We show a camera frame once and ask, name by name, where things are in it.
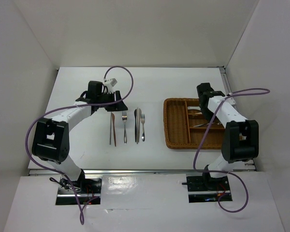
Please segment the steel fork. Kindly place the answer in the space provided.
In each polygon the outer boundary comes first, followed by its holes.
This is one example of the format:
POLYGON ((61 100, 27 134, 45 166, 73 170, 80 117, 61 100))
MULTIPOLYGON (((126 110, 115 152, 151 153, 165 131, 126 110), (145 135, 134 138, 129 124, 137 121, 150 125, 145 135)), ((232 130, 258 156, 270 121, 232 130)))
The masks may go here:
POLYGON ((145 115, 141 115, 141 124, 142 124, 142 141, 145 141, 145 115))
MULTIPOLYGON (((210 124, 210 123, 208 122, 208 123, 203 123, 203 124, 194 125, 193 127, 194 127, 194 128, 199 128, 199 127, 207 126, 207 125, 209 125, 209 124, 210 124)), ((212 124, 222 125, 221 122, 213 122, 212 124)))
POLYGON ((123 124, 124 124, 124 144, 127 144, 127 131, 126 131, 127 119, 128 119, 127 112, 123 111, 122 112, 122 121, 123 121, 123 124))

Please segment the copper chopstick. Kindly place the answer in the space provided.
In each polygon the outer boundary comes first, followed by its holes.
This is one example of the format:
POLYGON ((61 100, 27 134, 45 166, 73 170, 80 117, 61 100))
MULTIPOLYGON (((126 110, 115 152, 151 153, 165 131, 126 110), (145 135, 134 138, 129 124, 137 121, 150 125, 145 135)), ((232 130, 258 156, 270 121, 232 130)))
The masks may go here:
POLYGON ((112 126, 113 126, 114 145, 116 147, 116 129, 115 129, 115 115, 114 115, 114 113, 111 113, 111 118, 112 118, 112 126))

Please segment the white ceramic spoon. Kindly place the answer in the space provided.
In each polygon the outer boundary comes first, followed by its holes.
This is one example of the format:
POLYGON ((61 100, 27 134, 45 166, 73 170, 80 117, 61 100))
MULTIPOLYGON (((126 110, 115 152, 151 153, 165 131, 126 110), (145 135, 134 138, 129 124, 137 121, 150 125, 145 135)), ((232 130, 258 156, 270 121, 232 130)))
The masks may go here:
POLYGON ((199 106, 188 106, 188 110, 200 110, 201 108, 199 106))

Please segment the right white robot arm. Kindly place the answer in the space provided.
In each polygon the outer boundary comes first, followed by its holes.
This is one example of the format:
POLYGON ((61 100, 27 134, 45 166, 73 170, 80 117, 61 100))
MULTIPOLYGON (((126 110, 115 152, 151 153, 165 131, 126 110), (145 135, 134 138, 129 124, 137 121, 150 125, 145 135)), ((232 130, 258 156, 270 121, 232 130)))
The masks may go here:
POLYGON ((247 162, 258 156, 259 124, 242 116, 233 107, 233 95, 215 91, 210 83, 201 83, 196 89, 201 113, 209 122, 197 151, 201 150, 215 119, 218 119, 225 129, 221 154, 214 162, 206 165, 201 178, 205 189, 213 189, 234 169, 235 163, 247 162))

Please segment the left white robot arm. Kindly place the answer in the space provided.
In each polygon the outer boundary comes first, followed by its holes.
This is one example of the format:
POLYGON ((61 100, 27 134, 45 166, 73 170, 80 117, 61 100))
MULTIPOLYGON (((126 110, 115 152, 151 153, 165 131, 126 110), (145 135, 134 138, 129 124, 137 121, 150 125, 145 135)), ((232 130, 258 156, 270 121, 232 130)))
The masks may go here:
POLYGON ((32 153, 50 164, 62 175, 61 185, 75 193, 85 190, 86 185, 94 181, 85 178, 84 171, 69 156, 69 132, 82 120, 93 115, 99 108, 108 112, 126 111, 124 102, 109 104, 121 99, 120 91, 113 91, 117 80, 112 78, 104 82, 90 81, 88 88, 75 100, 75 108, 66 109, 52 117, 42 117, 37 121, 32 153))

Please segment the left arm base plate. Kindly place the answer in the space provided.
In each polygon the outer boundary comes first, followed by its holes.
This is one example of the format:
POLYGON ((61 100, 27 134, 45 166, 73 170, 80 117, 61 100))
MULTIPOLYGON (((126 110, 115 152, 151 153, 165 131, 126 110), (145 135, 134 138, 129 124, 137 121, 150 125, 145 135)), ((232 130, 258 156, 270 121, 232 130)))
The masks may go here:
MULTIPOLYGON (((87 179, 82 187, 77 185, 74 185, 74 187, 81 205, 101 204, 101 178, 87 179)), ((56 205, 77 205, 71 185, 63 178, 58 181, 56 205)))

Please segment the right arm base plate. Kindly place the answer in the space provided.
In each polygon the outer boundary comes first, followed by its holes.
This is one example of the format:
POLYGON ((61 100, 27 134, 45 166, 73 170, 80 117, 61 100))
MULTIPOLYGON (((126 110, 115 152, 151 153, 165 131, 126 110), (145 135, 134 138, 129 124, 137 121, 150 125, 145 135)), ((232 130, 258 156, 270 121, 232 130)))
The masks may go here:
POLYGON ((186 182, 189 203, 211 203, 232 201, 232 194, 228 178, 205 179, 205 176, 187 176, 186 182))

